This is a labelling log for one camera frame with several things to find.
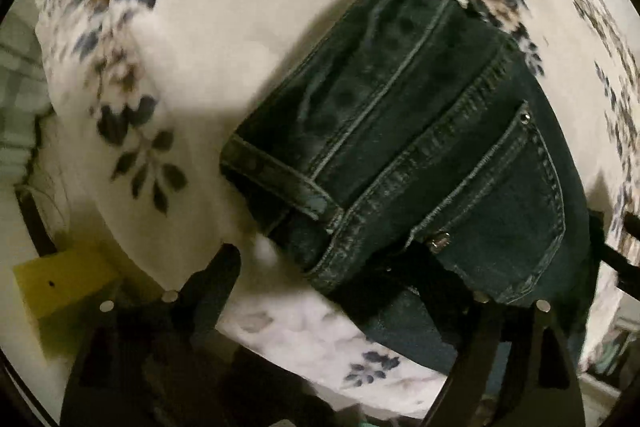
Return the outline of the yellow box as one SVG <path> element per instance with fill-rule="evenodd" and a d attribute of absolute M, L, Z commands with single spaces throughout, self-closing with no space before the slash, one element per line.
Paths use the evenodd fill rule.
<path fill-rule="evenodd" d="M 122 285 L 122 277 L 100 254 L 62 251 L 14 265 L 12 269 L 23 303 L 34 320 L 47 317 Z"/>

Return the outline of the grey plaid curtain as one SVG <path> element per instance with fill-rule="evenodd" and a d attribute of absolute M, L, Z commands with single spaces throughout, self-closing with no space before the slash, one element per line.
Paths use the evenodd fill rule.
<path fill-rule="evenodd" d="M 14 12 L 1 22 L 1 183 L 26 176 L 35 150 L 36 120 L 51 107 L 34 28 Z"/>

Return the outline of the floral bed blanket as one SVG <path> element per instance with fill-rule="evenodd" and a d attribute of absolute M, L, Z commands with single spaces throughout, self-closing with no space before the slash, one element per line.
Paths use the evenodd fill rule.
<path fill-rule="evenodd" d="M 268 239 L 220 156 L 356 0 L 38 0 L 50 97 L 85 186 L 129 258 L 168 291 L 225 243 L 242 272 L 218 321 L 245 353 L 370 407 L 416 416 L 446 374 L 370 340 Z M 511 36 L 608 243 L 639 206 L 635 12 L 612 0 L 458 0 Z M 576 369 L 620 300 L 597 264 Z"/>

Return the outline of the dark denim jeans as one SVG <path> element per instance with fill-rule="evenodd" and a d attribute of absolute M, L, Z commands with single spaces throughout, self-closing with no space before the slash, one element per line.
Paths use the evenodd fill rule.
<path fill-rule="evenodd" d="M 239 125 L 222 174 L 370 340 L 439 372 L 483 293 L 548 300 L 578 358 L 598 267 L 570 149 L 516 41 L 458 0 L 356 0 Z"/>

